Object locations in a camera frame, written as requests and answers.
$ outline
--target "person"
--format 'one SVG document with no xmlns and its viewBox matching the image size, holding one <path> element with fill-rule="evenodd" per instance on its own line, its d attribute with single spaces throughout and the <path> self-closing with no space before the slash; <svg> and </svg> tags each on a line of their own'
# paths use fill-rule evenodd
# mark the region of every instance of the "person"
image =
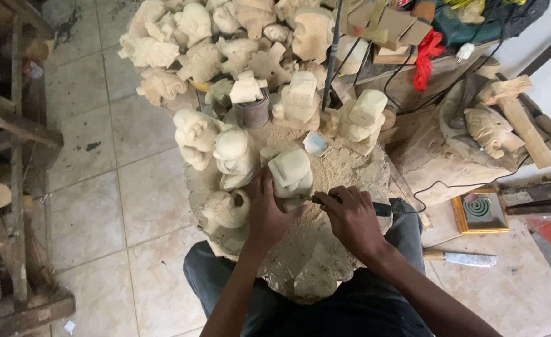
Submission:
<svg viewBox="0 0 551 337">
<path fill-rule="evenodd" d="M 354 186 L 328 192 L 339 195 L 341 204 L 324 192 L 315 195 L 325 204 L 333 234 L 367 268 L 312 305 L 271 290 L 256 279 L 258 268 L 307 207 L 280 211 L 272 182 L 267 168 L 254 180 L 249 236 L 237 263 L 216 257 L 207 241 L 186 255 L 186 279 L 208 318 L 201 336 L 500 336 L 424 275 L 417 214 L 395 215 L 383 235 L 371 196 Z"/>
</svg>

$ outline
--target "wall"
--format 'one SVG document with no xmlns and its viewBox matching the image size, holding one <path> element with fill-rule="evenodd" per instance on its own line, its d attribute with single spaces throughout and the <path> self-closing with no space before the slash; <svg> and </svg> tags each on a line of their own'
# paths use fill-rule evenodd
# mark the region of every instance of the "wall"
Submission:
<svg viewBox="0 0 551 337">
<path fill-rule="evenodd" d="M 545 14 L 519 37 L 503 43 L 495 57 L 501 63 L 501 72 L 508 78 L 517 76 L 551 44 L 551 0 Z M 551 118 L 551 59 L 531 76 L 533 88 L 527 94 Z M 541 176 L 551 179 L 551 167 L 538 170 L 535 165 L 522 167 L 514 176 L 500 179 L 507 185 L 522 185 L 537 181 Z"/>
</svg>

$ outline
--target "gold frame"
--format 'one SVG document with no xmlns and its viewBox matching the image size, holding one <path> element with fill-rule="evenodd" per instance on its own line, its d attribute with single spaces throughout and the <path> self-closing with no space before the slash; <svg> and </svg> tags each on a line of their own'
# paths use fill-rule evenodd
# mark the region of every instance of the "gold frame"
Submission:
<svg viewBox="0 0 551 337">
<path fill-rule="evenodd" d="M 475 194 L 483 194 L 483 193 L 494 193 L 496 194 L 496 197 L 498 198 L 498 203 L 500 203 L 500 209 L 502 210 L 502 214 L 504 216 L 504 223 L 506 224 L 506 228 L 489 228 L 489 229 L 469 229 L 466 223 L 466 215 L 465 211 L 462 207 L 462 200 L 460 199 L 461 195 L 466 195 L 470 193 Z M 509 228 L 509 220 L 506 219 L 506 211 L 505 206 L 500 199 L 500 196 L 498 195 L 498 191 L 494 188 L 489 189 L 474 189 L 472 191 L 469 191 L 465 194 L 458 195 L 451 199 L 452 202 L 452 211 L 455 214 L 455 221 L 456 221 L 456 227 L 459 230 L 460 234 L 485 234 L 485 233 L 507 233 Z"/>
</svg>

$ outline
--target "dark pants leg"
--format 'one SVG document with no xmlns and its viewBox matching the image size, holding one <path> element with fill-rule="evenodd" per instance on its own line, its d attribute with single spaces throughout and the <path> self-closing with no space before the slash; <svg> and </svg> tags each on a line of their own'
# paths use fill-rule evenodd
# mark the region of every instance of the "dark pants leg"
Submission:
<svg viewBox="0 0 551 337">
<path fill-rule="evenodd" d="M 402 202 L 403 200 L 391 199 L 393 202 Z M 391 243 L 404 256 L 410 264 L 413 265 L 422 274 L 425 274 L 423 266 L 423 249 L 421 247 L 421 233 L 423 224 L 416 213 L 395 215 L 392 225 L 384 238 Z M 371 272 L 367 268 L 359 268 L 354 271 L 353 278 L 348 282 L 343 282 L 334 295 L 347 295 L 350 293 L 369 293 L 378 297 L 397 299 L 406 302 L 406 299 L 390 283 L 384 280 L 380 275 Z"/>
<path fill-rule="evenodd" d="M 216 257 L 207 241 L 197 242 L 186 255 L 184 275 L 199 298 L 207 318 L 221 297 L 235 265 L 226 258 Z M 248 336 L 272 315 L 290 310 L 294 306 L 296 305 L 284 296 L 271 290 L 265 280 L 256 279 L 248 300 L 248 312 L 241 336 Z"/>
</svg>

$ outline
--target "white plug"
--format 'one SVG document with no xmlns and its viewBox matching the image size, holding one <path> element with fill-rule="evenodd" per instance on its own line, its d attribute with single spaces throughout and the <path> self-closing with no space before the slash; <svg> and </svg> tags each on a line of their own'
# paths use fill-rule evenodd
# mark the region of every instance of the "white plug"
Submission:
<svg viewBox="0 0 551 337">
<path fill-rule="evenodd" d="M 469 57 L 471 57 L 471 54 L 473 54 L 473 51 L 475 50 L 475 45 L 473 43 L 465 43 L 460 48 L 459 52 L 456 53 L 456 57 L 459 58 L 459 62 L 462 60 L 467 60 Z"/>
</svg>

